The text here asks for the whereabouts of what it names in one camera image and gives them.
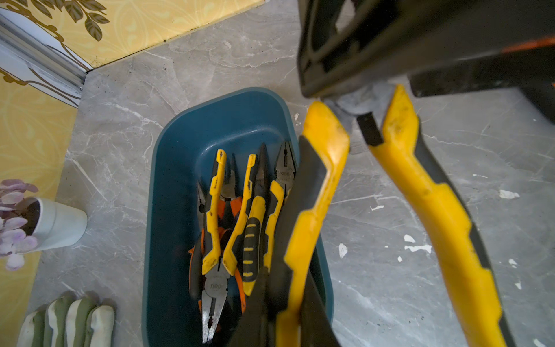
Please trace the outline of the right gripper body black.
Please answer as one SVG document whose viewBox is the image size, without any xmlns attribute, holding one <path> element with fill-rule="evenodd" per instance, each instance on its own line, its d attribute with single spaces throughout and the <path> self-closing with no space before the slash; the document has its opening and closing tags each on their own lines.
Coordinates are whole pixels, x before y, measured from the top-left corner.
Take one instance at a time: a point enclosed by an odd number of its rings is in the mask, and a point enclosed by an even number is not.
<svg viewBox="0 0 555 347">
<path fill-rule="evenodd" d="M 297 65 L 307 98 L 407 75 L 428 97 L 520 88 L 554 118 L 553 1 L 300 1 Z"/>
</svg>

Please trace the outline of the yellow black striped pliers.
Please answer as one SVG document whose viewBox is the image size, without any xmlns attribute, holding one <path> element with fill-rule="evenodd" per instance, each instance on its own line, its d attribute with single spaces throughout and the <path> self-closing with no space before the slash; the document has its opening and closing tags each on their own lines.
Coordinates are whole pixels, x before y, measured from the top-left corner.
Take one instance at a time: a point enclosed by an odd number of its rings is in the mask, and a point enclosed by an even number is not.
<svg viewBox="0 0 555 347">
<path fill-rule="evenodd" d="M 249 214 L 244 229 L 241 263 L 241 279 L 246 296 L 251 296 L 259 270 L 271 266 L 277 220 L 295 175 L 296 162 L 289 141 L 280 146 L 272 176 L 268 172 L 266 145 L 261 145 L 259 152 L 254 155 L 254 166 L 247 176 L 251 198 L 247 203 Z"/>
</svg>

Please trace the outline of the teal plastic storage box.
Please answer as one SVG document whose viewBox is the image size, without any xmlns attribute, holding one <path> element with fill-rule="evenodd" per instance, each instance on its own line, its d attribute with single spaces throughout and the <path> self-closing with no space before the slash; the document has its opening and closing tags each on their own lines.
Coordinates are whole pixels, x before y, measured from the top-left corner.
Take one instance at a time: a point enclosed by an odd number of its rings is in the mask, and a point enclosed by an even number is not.
<svg viewBox="0 0 555 347">
<path fill-rule="evenodd" d="M 301 161 L 285 101 L 266 88 L 246 88 L 187 109 L 160 134 L 153 153 L 143 291 L 146 346 L 202 345 L 199 302 L 189 294 L 189 250 L 201 231 L 197 186 L 208 188 L 216 153 L 236 162 L 242 182 L 248 158 L 265 145 L 270 166 L 289 141 Z"/>
</svg>

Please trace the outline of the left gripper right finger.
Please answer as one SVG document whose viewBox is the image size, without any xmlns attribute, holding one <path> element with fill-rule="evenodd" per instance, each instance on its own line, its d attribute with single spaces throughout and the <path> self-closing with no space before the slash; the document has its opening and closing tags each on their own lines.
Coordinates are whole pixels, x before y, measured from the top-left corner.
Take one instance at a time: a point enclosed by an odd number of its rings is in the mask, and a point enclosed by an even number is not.
<svg viewBox="0 0 555 347">
<path fill-rule="evenodd" d="M 301 305 L 301 346 L 340 347 L 325 314 L 315 280 L 311 273 L 306 279 Z"/>
</svg>

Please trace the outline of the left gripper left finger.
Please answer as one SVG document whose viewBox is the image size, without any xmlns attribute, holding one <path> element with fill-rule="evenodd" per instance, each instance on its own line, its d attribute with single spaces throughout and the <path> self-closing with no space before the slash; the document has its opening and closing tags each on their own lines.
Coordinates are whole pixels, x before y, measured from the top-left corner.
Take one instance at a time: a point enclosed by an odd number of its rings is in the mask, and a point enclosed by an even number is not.
<svg viewBox="0 0 555 347">
<path fill-rule="evenodd" d="M 268 341 L 267 268 L 259 271 L 253 292 L 247 300 L 246 311 L 227 347 L 266 347 Z"/>
</svg>

